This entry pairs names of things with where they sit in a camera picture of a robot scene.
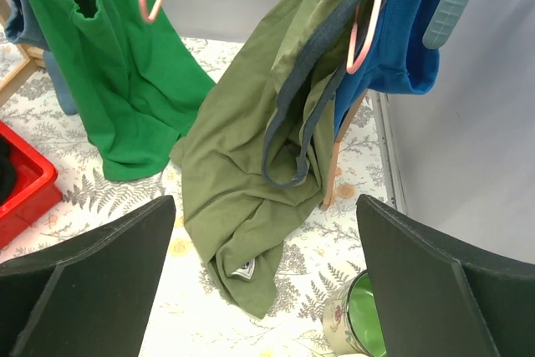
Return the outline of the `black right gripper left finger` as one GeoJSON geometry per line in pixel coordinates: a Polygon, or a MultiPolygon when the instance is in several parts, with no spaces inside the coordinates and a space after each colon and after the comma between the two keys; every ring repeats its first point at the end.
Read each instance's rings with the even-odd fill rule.
{"type": "Polygon", "coordinates": [[[137,356],[176,218],[173,196],[1,265],[3,356],[137,356]]]}

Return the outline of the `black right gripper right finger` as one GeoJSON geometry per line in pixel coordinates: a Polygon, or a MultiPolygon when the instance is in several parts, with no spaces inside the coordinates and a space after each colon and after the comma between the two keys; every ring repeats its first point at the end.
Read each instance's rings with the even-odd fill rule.
{"type": "Polygon", "coordinates": [[[532,356],[534,266],[368,196],[359,236],[389,356],[532,356]]]}

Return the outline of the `black tank top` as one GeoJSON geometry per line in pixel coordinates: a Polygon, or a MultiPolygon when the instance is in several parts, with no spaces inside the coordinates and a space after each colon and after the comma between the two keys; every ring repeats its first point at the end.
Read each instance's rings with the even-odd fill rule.
{"type": "Polygon", "coordinates": [[[1,137],[1,160],[0,160],[0,203],[3,205],[13,192],[17,180],[17,173],[10,161],[11,148],[4,137],[1,137]]]}

